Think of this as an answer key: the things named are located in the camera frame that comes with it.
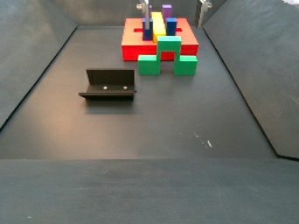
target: wall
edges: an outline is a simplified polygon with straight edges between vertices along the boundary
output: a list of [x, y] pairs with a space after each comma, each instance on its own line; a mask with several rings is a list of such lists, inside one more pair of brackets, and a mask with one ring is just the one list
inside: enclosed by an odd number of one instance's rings
[[0, 0], [0, 21], [1, 129], [76, 24], [48, 0]]
[[291, 158], [299, 158], [298, 21], [299, 10], [279, 0], [228, 0], [203, 26], [275, 151]]

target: black metal bracket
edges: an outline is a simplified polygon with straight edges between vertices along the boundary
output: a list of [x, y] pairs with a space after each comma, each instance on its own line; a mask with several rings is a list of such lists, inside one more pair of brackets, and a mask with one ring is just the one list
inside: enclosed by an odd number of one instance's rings
[[85, 99], [133, 99], [135, 70], [125, 68], [87, 69], [88, 90], [79, 93]]

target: toy block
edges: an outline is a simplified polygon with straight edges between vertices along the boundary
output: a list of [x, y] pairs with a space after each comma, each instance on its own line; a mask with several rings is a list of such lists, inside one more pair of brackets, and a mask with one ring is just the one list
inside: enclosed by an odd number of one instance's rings
[[156, 43], [156, 37], [166, 36], [163, 13], [154, 11], [152, 20], [154, 20], [154, 42]]
[[166, 35], [167, 36], [175, 36], [176, 24], [178, 24], [178, 20], [175, 17], [168, 17], [166, 19]]
[[195, 75], [196, 66], [196, 56], [180, 56], [174, 62], [174, 75]]
[[[186, 18], [176, 18], [176, 20], [176, 35], [182, 36], [182, 55], [198, 55], [199, 42], [194, 36], [188, 21]], [[140, 54], [156, 54], [156, 43], [143, 41], [141, 18], [128, 18], [125, 20], [121, 50], [124, 60], [137, 60]], [[162, 60], [174, 60], [174, 52], [163, 52]]]
[[154, 20], [150, 18], [150, 29], [145, 29], [145, 19], [143, 18], [143, 40], [154, 40]]
[[170, 18], [174, 13], [174, 7], [170, 4], [163, 4], [163, 20]]
[[179, 36], [158, 37], [158, 49], [156, 49], [158, 59], [162, 58], [162, 52], [174, 52], [175, 58], [178, 58], [180, 56], [182, 51], [182, 42], [183, 40], [182, 37]]
[[139, 55], [137, 57], [137, 72], [139, 74], [160, 74], [160, 60], [156, 55]]

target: dark gray floor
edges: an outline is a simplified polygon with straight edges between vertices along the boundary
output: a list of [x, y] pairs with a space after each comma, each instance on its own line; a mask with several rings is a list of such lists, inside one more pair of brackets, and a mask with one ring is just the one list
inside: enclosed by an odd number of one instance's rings
[[3, 160], [0, 221], [296, 224], [298, 173], [279, 159]]
[[48, 0], [0, 0], [0, 21], [1, 129], [76, 24]]
[[204, 25], [276, 154], [291, 158], [299, 158], [298, 21], [299, 10], [283, 1], [228, 0]]
[[121, 27], [80, 27], [0, 133], [0, 158], [274, 158], [203, 30], [194, 77], [135, 74], [133, 102], [87, 102], [87, 68], [121, 60]]

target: black floor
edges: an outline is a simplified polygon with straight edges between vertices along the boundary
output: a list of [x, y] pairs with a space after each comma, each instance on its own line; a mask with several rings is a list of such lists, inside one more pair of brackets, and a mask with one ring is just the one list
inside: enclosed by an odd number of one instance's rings
[[0, 134], [0, 158], [274, 158], [275, 155], [200, 29], [194, 77], [135, 73], [132, 102], [88, 102], [87, 68], [121, 60], [121, 27], [80, 27]]
[[299, 165], [280, 159], [3, 160], [5, 224], [296, 224]]
[[195, 33], [194, 77], [164, 62], [135, 76], [132, 103], [85, 102], [85, 68], [136, 63], [121, 28], [79, 28], [0, 133], [0, 223], [298, 223], [299, 165], [275, 157]]

